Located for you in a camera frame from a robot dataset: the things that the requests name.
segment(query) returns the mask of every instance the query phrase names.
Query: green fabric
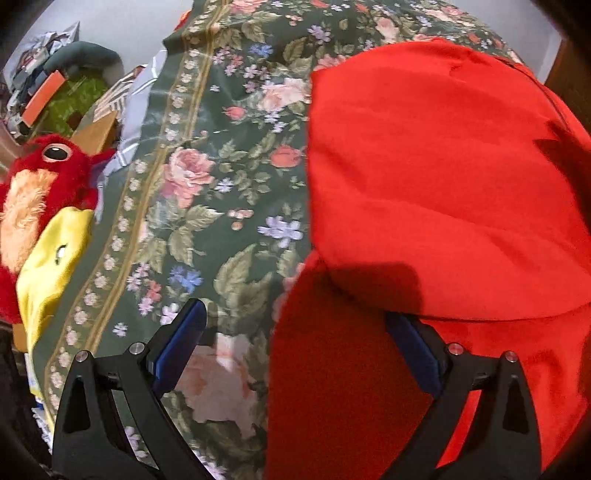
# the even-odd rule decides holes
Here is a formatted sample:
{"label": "green fabric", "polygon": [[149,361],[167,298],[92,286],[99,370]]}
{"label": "green fabric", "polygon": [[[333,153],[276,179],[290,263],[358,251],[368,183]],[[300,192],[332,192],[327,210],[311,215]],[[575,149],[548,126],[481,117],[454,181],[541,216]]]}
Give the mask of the green fabric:
{"label": "green fabric", "polygon": [[310,252],[310,73],[431,36],[517,58],[439,0],[196,1],[165,40],[135,161],[109,178],[102,223],[34,349],[50,413],[78,350],[119,354],[196,296],[208,331],[164,404],[215,478],[261,479],[269,343]]}
{"label": "green fabric", "polygon": [[67,123],[70,115],[74,112],[86,113],[106,91],[105,81],[91,74],[68,79],[45,106],[39,126],[34,129],[70,138],[74,133]]}
{"label": "green fabric", "polygon": [[60,70],[67,71],[70,67],[92,68],[104,70],[111,64],[120,60],[119,54],[96,43],[87,41],[75,41],[63,46],[55,52],[43,65],[48,72]]}

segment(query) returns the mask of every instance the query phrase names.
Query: orange fur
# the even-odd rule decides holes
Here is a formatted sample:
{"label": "orange fur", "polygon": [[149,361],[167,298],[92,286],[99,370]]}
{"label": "orange fur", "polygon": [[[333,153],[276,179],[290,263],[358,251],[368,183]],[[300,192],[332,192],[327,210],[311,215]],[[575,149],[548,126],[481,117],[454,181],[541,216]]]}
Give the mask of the orange fur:
{"label": "orange fur", "polygon": [[45,198],[57,173],[39,169],[21,170],[10,182],[4,211],[0,214],[0,252],[2,263],[18,274],[35,246],[39,217]]}

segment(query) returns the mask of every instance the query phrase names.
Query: plush toy eye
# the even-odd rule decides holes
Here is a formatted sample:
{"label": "plush toy eye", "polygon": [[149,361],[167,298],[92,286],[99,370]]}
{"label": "plush toy eye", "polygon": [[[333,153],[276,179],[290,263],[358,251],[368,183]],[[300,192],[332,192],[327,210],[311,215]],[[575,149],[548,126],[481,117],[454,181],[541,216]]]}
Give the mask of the plush toy eye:
{"label": "plush toy eye", "polygon": [[60,245],[56,250],[56,265],[59,265],[61,259],[64,258],[64,255],[66,254],[66,247],[67,245]]}
{"label": "plush toy eye", "polygon": [[52,163],[66,161],[72,156],[72,149],[63,143],[52,143],[43,149],[43,160]]}

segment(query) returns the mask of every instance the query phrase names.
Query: yellow fabric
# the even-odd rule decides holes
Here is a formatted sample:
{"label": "yellow fabric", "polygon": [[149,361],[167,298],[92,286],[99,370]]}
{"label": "yellow fabric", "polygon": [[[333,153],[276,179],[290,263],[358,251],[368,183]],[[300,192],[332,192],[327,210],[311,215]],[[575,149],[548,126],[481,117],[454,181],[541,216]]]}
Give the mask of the yellow fabric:
{"label": "yellow fabric", "polygon": [[[67,207],[42,231],[17,280],[18,308],[27,333],[27,349],[39,340],[90,237],[92,210]],[[60,247],[63,256],[56,261]]]}

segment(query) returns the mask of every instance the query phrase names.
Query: red fabric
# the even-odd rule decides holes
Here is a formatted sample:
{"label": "red fabric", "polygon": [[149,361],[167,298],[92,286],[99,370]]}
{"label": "red fabric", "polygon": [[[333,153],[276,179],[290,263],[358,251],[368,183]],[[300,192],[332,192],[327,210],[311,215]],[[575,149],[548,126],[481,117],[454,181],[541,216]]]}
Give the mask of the red fabric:
{"label": "red fabric", "polygon": [[429,399],[384,311],[517,351],[548,465],[587,409],[591,239],[565,165],[588,134],[526,68],[446,41],[318,71],[312,96],[316,251],[274,333],[268,480],[378,479],[401,451]]}
{"label": "red fabric", "polygon": [[[68,146],[72,154],[66,161],[47,162],[43,159],[43,150],[50,144]],[[5,209],[5,201],[11,180],[21,170],[48,170],[57,173],[45,197],[45,209],[39,217],[37,238],[49,221],[64,207],[73,206],[80,210],[96,208],[98,193],[89,185],[92,167],[111,158],[115,150],[110,149],[94,156],[86,155],[69,140],[57,134],[39,137],[32,145],[37,149],[26,157],[16,159],[8,171],[3,184],[0,184],[0,206]],[[17,284],[18,274],[13,274],[0,262],[0,318],[10,323],[21,323],[18,310]]]}
{"label": "red fabric", "polygon": [[189,15],[191,14],[190,10],[187,10],[185,13],[181,15],[181,18],[178,19],[178,25],[174,27],[174,31],[180,30],[185,26],[187,20],[189,19]]}

